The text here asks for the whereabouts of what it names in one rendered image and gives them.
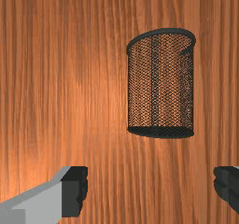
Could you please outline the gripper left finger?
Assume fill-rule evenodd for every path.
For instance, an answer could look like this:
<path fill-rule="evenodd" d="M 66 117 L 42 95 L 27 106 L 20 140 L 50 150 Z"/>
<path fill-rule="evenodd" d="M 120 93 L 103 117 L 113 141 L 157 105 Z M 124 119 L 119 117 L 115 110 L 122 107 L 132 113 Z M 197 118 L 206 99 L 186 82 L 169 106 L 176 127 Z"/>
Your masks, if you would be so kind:
<path fill-rule="evenodd" d="M 87 176 L 86 166 L 64 166 L 50 181 L 0 203 L 0 224 L 58 224 L 63 217 L 78 217 Z"/>

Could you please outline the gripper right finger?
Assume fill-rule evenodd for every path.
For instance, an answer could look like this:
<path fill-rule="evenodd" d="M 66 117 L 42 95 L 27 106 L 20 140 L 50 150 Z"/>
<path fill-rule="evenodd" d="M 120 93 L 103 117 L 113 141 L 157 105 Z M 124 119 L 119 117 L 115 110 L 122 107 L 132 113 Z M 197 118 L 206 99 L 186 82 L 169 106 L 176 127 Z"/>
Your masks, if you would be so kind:
<path fill-rule="evenodd" d="M 214 176 L 217 195 L 239 214 L 239 166 L 217 166 Z"/>

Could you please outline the dark mesh basket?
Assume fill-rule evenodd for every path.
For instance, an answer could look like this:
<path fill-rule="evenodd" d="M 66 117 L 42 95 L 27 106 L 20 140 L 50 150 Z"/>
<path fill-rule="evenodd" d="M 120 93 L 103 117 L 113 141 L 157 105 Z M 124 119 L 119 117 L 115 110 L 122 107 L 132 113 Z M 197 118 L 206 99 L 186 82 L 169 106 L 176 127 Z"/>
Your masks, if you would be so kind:
<path fill-rule="evenodd" d="M 194 136 L 195 35 L 161 28 L 127 45 L 129 133 L 154 138 Z"/>

